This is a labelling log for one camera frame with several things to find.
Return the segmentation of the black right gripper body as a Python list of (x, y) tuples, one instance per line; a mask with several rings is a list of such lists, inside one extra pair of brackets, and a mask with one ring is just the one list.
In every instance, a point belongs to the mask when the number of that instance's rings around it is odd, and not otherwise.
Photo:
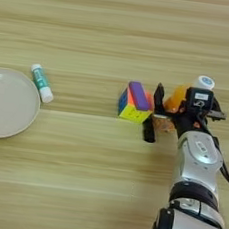
[(189, 131), (205, 131), (206, 112), (203, 110), (170, 111), (164, 109), (167, 117), (174, 123), (178, 137)]

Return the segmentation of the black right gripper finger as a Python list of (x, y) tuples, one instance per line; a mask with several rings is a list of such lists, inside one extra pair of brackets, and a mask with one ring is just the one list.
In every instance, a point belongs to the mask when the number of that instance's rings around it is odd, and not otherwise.
[(207, 113), (207, 116), (211, 118), (213, 121), (221, 121), (226, 119), (226, 114), (221, 110), (219, 101), (216, 98), (213, 99), (210, 111)]
[(154, 92), (154, 113), (159, 115), (165, 114), (165, 107), (163, 105), (164, 100), (164, 87), (160, 84), (157, 85), (157, 89)]

